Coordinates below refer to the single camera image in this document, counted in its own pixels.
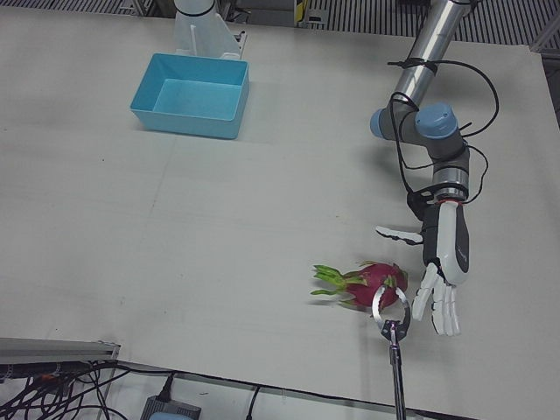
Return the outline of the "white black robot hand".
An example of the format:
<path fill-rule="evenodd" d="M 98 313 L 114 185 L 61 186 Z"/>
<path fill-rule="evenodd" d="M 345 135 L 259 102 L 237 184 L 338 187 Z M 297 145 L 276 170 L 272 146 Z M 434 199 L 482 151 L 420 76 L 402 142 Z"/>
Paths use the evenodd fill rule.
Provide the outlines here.
<path fill-rule="evenodd" d="M 469 232 L 464 207 L 453 200 L 429 206 L 418 233 L 382 226 L 375 231 L 383 237 L 423 247 L 425 272 L 412 303 L 412 318 L 420 321 L 431 300 L 431 321 L 436 333 L 459 335 L 456 293 L 469 271 Z"/>

